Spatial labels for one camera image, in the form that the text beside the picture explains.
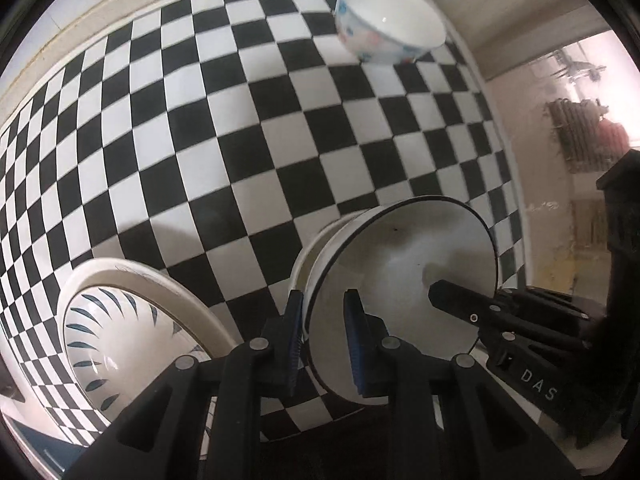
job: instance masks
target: white tile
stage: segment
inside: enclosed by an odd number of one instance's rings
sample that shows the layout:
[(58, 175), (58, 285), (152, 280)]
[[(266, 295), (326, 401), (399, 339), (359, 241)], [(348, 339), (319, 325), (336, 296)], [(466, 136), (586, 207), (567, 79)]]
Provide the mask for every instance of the white tile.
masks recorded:
[(448, 126), (447, 133), (453, 145), (453, 150), (456, 152), (458, 162), (465, 162), (478, 156), (474, 141), (465, 124)]
[(396, 136), (394, 137), (394, 142), (408, 178), (436, 171), (431, 152), (422, 132)]
[(303, 110), (340, 104), (338, 89), (325, 66), (298, 70), (289, 74)]
[(354, 54), (347, 50), (335, 34), (314, 36), (314, 43), (324, 63), (329, 66), (357, 64), (360, 62)]
[(84, 51), (84, 59), (82, 60), (82, 70), (86, 70), (96, 61), (101, 60), (104, 57), (104, 53), (107, 50), (107, 39), (105, 36), (101, 40), (92, 44), (87, 50)]
[(69, 81), (60, 91), (60, 101), (58, 102), (58, 112), (63, 112), (69, 105), (78, 100), (80, 92), (80, 74)]
[(459, 165), (455, 164), (443, 170), (438, 170), (438, 181), (444, 196), (456, 198), (460, 202), (468, 202), (469, 193)]
[(249, 83), (287, 73), (282, 54), (275, 43), (243, 48), (238, 54)]
[(82, 203), (87, 203), (107, 191), (107, 174), (104, 169), (102, 150), (98, 150), (78, 164), (78, 179)]
[(451, 92), (451, 86), (440, 65), (432, 62), (418, 61), (416, 63), (418, 70), (422, 74), (422, 78), (426, 81), (429, 90), (433, 93)]
[(193, 36), (195, 31), (193, 30), (193, 17), (190, 14), (173, 20), (172, 22), (165, 23), (160, 28), (160, 43), (162, 48), (167, 48), (172, 44), (180, 43), (182, 40), (186, 40), (190, 36)]
[(56, 148), (56, 175), (58, 178), (67, 174), (78, 165), (78, 149), (76, 148), (76, 132), (65, 137)]
[(432, 94), (410, 94), (407, 98), (421, 130), (444, 128), (444, 119)]
[(262, 131), (276, 168), (318, 156), (302, 112), (263, 121)]
[(151, 227), (167, 267), (204, 253), (187, 203), (152, 217)]
[(336, 202), (344, 202), (374, 190), (369, 170), (358, 146), (320, 155)]
[(207, 99), (218, 136), (260, 122), (247, 84), (215, 92)]
[(164, 95), (168, 110), (204, 99), (204, 89), (200, 64), (183, 66), (164, 78)]
[(140, 170), (173, 155), (174, 141), (166, 113), (133, 128), (133, 143)]
[(220, 27), (196, 34), (200, 62), (226, 56), (237, 50), (231, 27)]
[(296, 225), (302, 246), (308, 246), (322, 229), (338, 218), (340, 218), (340, 212), (335, 205), (294, 218), (293, 223)]
[(277, 42), (311, 38), (311, 31), (300, 14), (270, 16), (267, 22)]
[(93, 119), (102, 109), (102, 83), (98, 83), (78, 99), (78, 128)]
[(491, 191), (492, 189), (502, 185), (500, 169), (498, 168), (498, 163), (493, 155), (479, 157), (478, 164), (480, 165), (482, 180), (484, 180), (484, 188), (487, 191)]
[(325, 0), (293, 0), (300, 12), (331, 12)]
[(291, 220), (289, 206), (275, 171), (236, 182), (232, 184), (232, 189), (248, 234)]
[(217, 138), (178, 152), (177, 159), (189, 200), (229, 185)]
[(414, 192), (411, 191), (411, 186), (406, 180), (376, 190), (380, 205), (393, 204), (399, 200), (411, 198), (413, 195)]
[(363, 63), (362, 69), (377, 97), (404, 95), (404, 87), (392, 65)]
[(225, 4), (224, 0), (191, 0), (191, 12), (197, 14), (203, 10), (217, 9)]
[(129, 66), (129, 89), (133, 93), (162, 79), (162, 54), (153, 52)]
[(351, 129), (359, 144), (392, 137), (389, 124), (377, 99), (361, 99), (343, 104)]
[(482, 115), (478, 109), (478, 103), (471, 92), (453, 92), (453, 99), (458, 105), (462, 120), (465, 123), (480, 123)]
[(226, 13), (229, 16), (231, 25), (264, 18), (264, 11), (258, 0), (240, 0), (239, 2), (226, 4)]
[(72, 260), (91, 249), (89, 231), (86, 228), (84, 211), (81, 207), (66, 216), (62, 224), (65, 227), (66, 245)]
[(131, 131), (131, 103), (129, 95), (102, 111), (102, 145), (106, 146)]
[(207, 251), (207, 258), (227, 301), (267, 286), (247, 237)]
[(152, 30), (156, 30), (156, 28), (160, 28), (160, 9), (154, 10), (153, 12), (133, 20), (131, 39), (135, 40), (136, 38), (141, 38)]
[(116, 50), (104, 56), (102, 77), (107, 79), (126, 67), (129, 64), (130, 52), (131, 42), (127, 41), (127, 43), (121, 44)]

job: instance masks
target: floor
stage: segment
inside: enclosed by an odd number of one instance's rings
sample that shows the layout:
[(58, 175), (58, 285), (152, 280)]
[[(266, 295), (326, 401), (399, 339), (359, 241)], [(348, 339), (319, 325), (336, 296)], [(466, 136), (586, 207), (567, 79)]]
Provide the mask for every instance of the floor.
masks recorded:
[[(72, 379), (56, 301), (98, 256), (187, 286), (238, 339), (284, 306), (300, 249), (347, 213), (420, 194), (469, 203), (523, 284), (515, 186), (452, 37), (415, 64), (360, 64), (335, 0), (175, 0), (34, 88), (0, 135), (0, 324), (40, 402), (86, 446), (106, 420)], [(358, 407), (308, 368), (266, 400), (278, 439)]]

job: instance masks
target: checkered tile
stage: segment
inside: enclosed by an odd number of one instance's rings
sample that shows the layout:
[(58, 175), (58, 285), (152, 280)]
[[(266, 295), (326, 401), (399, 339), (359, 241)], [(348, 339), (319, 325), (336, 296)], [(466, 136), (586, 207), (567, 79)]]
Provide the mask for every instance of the checkered tile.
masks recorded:
[[(469, 203), (500, 279), (524, 280), (511, 171), (456, 45), (360, 64), (335, 0), (178, 0), (60, 66), (0, 136), (0, 324), (70, 441), (107, 424), (68, 369), (56, 303), (97, 256), (162, 270), (242, 338), (286, 300), (301, 248), (340, 215), (420, 194)], [(301, 368), (264, 401), (281, 438), (358, 407)]]

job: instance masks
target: screw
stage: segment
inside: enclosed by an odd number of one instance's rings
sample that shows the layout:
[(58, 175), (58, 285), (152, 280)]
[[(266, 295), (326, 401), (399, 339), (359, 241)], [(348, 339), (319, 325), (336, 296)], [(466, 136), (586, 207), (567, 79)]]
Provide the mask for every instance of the screw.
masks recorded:
[(474, 364), (476, 364), (476, 360), (473, 359), (469, 354), (458, 354), (456, 355), (456, 364), (460, 368), (471, 368)]
[(191, 355), (181, 355), (175, 360), (175, 367), (178, 370), (188, 370), (194, 364), (196, 364), (196, 359)]
[(251, 350), (264, 350), (269, 347), (269, 341), (263, 337), (254, 337), (249, 341)]
[(397, 337), (387, 336), (382, 340), (382, 348), (386, 348), (387, 350), (400, 348), (400, 340)]

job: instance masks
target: white bowl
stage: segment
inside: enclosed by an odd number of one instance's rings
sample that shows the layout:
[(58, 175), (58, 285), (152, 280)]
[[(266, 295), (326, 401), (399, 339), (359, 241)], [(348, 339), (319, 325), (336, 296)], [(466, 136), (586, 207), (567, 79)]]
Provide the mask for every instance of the white bowl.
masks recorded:
[(347, 49), (365, 62), (412, 62), (447, 37), (426, 0), (337, 0), (335, 24)]
[(478, 329), (431, 305), (432, 283), (446, 279), (487, 296), (497, 287), (497, 254), (488, 228), (471, 208), (422, 196), (362, 213), (324, 246), (308, 277), (303, 332), (310, 367), (325, 389), (360, 404), (353, 383), (342, 297), (357, 288), (365, 311), (389, 333), (442, 359), (469, 352)]

